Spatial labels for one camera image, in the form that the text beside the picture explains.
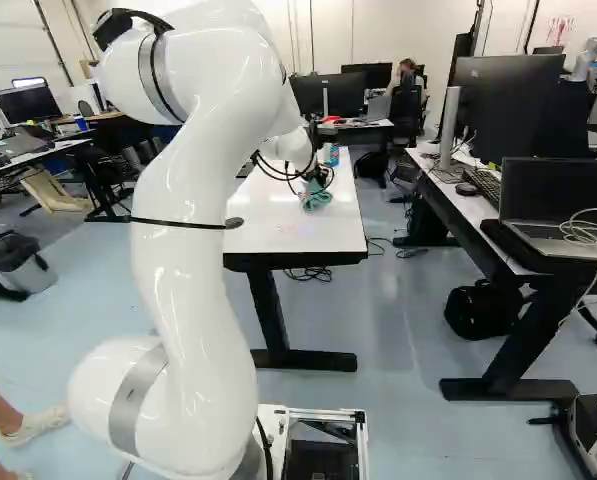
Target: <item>window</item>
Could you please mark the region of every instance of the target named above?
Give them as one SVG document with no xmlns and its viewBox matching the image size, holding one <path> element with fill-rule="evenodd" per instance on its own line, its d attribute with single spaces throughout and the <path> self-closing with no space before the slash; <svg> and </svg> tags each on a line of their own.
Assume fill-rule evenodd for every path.
<svg viewBox="0 0 597 480">
<path fill-rule="evenodd" d="M 14 78 L 11 81 L 14 88 L 29 87 L 31 85 L 47 85 L 45 77 Z"/>
</svg>

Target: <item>trash bin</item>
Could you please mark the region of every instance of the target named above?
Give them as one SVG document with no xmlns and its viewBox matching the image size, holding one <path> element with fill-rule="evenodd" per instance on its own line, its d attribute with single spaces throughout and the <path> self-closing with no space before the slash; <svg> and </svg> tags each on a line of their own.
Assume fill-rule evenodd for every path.
<svg viewBox="0 0 597 480">
<path fill-rule="evenodd" d="M 14 232 L 0 235 L 0 273 L 16 289 L 39 293 L 58 281 L 58 276 L 38 253 L 33 237 Z"/>
</svg>

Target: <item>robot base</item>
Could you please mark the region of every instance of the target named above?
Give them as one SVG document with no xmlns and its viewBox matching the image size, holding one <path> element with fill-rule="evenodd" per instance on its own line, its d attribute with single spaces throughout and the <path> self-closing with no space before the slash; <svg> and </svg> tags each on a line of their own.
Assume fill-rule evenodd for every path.
<svg viewBox="0 0 597 480">
<path fill-rule="evenodd" d="M 274 480 L 334 476 L 341 480 L 369 480 L 368 429 L 364 411 L 302 410 L 262 404 L 258 407 L 258 418 L 271 445 Z M 253 438 L 262 452 L 256 426 Z M 160 480 L 161 477 L 130 463 L 117 478 Z"/>
</svg>

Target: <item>computer mouse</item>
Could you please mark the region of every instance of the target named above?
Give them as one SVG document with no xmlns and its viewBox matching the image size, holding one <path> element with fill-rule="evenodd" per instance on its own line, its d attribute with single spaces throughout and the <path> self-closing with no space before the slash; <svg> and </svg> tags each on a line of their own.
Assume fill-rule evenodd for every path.
<svg viewBox="0 0 597 480">
<path fill-rule="evenodd" d="M 471 183 L 459 183 L 456 185 L 456 193 L 463 197 L 474 197 L 480 192 L 478 191 L 478 187 L 473 186 Z"/>
</svg>

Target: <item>desk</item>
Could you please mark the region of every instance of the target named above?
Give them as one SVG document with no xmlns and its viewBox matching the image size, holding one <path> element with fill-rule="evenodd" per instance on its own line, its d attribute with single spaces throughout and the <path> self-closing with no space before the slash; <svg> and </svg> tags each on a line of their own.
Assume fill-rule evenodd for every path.
<svg viewBox="0 0 597 480">
<path fill-rule="evenodd" d="M 44 159 L 47 157 L 58 153 L 58 152 L 66 152 L 72 148 L 75 148 L 79 145 L 89 142 L 89 140 L 69 140 L 69 141 L 61 141 L 56 142 L 55 147 L 47 150 L 45 152 L 38 152 L 38 153 L 26 153 L 24 155 L 20 155 L 15 157 L 11 160 L 9 165 L 5 165 L 4 167 L 0 167 L 0 177 L 7 174 L 13 174 L 17 171 L 21 171 L 26 169 L 27 167 L 36 164 L 42 163 Z M 12 300 L 21 302 L 28 297 L 26 292 L 18 292 L 14 290 L 7 289 L 1 282 L 0 282 L 0 298 L 6 300 Z"/>
<path fill-rule="evenodd" d="M 375 122 L 370 122 L 362 126 L 347 126 L 347 125 L 333 125 L 331 123 L 321 124 L 318 126 L 318 133 L 324 137 L 325 141 L 336 142 L 339 145 L 367 145 L 377 143 L 379 151 L 382 155 L 376 158 L 375 161 L 381 162 L 377 173 L 380 174 L 375 180 L 380 185 L 380 188 L 387 188 L 385 181 L 385 172 L 389 166 L 389 154 L 387 146 L 393 137 L 394 124 L 391 120 L 383 119 Z"/>
<path fill-rule="evenodd" d="M 110 120 L 112 118 L 119 118 L 119 117 L 124 117 L 124 116 L 125 116 L 125 114 L 122 112 L 106 112 L 106 113 L 101 113 L 100 115 L 94 115 L 93 117 L 85 117 L 84 120 L 86 122 L 93 122 L 93 121 L 99 121 L 99 120 Z M 57 120 L 51 121 L 52 125 L 67 125 L 69 123 L 76 123 L 76 120 L 74 119 L 74 117 L 68 116 L 68 117 L 59 118 Z"/>
<path fill-rule="evenodd" d="M 407 149 L 421 170 L 420 194 L 488 279 L 504 288 L 529 284 L 536 290 L 522 320 L 516 322 L 484 375 L 481 378 L 441 380 L 443 396 L 449 401 L 557 401 L 572 398 L 577 390 L 567 380 L 524 380 L 522 376 L 556 336 L 561 320 L 574 308 L 591 277 L 538 274 L 510 258 L 480 229 L 482 220 L 498 217 L 489 202 L 482 197 L 461 197 L 456 193 L 455 185 L 442 183 L 429 173 L 433 160 L 423 158 L 422 153 L 437 149 L 437 145 L 429 144 Z M 463 152 L 454 157 L 471 165 L 475 162 Z"/>
<path fill-rule="evenodd" d="M 367 258 L 367 243 L 356 197 L 349 149 L 329 189 L 334 199 L 322 210 L 305 213 L 285 182 L 255 169 L 231 197 L 227 217 L 244 225 L 225 232 L 224 265 L 247 274 L 267 350 L 252 350 L 258 368 L 354 372 L 356 355 L 292 350 L 287 339 L 273 270 L 354 265 Z M 293 182 L 302 190 L 301 180 Z"/>
</svg>

